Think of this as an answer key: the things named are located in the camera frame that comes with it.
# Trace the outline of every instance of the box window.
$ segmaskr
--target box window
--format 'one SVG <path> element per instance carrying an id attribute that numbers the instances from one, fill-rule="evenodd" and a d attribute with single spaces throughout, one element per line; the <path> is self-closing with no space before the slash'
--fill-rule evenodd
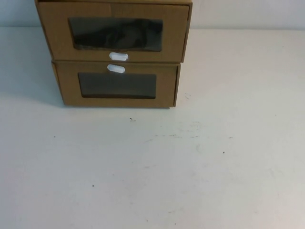
<path id="1" fill-rule="evenodd" d="M 69 24 L 79 50 L 162 50 L 162 20 L 74 17 Z"/>
<path id="2" fill-rule="evenodd" d="M 155 99 L 155 74 L 78 73 L 84 98 Z"/>

